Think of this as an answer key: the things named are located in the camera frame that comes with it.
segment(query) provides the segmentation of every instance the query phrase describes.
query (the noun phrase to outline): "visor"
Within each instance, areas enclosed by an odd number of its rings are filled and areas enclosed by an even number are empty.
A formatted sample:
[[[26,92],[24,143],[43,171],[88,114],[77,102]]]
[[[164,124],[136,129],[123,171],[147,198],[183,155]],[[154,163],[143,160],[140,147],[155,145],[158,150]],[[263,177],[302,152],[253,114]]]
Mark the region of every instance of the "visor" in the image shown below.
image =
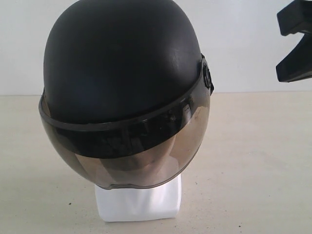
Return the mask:
[[[133,119],[71,124],[53,119],[45,95],[39,112],[63,160],[104,189],[148,189],[167,183],[191,162],[203,140],[213,91],[206,60],[200,77],[178,100]]]

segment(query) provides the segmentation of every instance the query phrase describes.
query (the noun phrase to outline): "black bracket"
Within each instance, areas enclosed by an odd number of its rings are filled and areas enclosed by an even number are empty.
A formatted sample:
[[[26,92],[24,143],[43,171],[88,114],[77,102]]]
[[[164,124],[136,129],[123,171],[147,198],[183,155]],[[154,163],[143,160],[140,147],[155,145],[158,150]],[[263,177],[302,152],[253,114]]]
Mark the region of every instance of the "black bracket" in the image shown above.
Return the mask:
[[[312,78],[312,1],[295,0],[277,14],[281,35],[303,33],[298,45],[277,65],[280,82]]]

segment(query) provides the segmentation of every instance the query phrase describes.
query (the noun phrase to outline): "black helmet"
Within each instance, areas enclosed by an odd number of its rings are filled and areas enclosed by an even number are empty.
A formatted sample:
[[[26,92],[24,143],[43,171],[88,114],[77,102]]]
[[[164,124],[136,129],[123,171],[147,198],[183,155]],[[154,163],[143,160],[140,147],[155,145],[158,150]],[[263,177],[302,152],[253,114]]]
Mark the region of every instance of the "black helmet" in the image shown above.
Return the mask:
[[[80,175],[104,189],[152,188],[196,154],[213,89],[172,0],[80,0],[49,35],[39,112]]]

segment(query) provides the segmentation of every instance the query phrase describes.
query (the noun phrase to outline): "helmet display stand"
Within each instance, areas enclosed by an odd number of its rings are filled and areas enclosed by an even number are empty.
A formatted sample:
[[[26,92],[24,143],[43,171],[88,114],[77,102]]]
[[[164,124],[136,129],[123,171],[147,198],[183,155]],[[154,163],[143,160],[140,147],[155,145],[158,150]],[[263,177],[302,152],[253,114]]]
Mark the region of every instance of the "helmet display stand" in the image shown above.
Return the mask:
[[[175,218],[181,203],[181,174],[151,189],[112,189],[95,186],[99,216],[106,222]]]

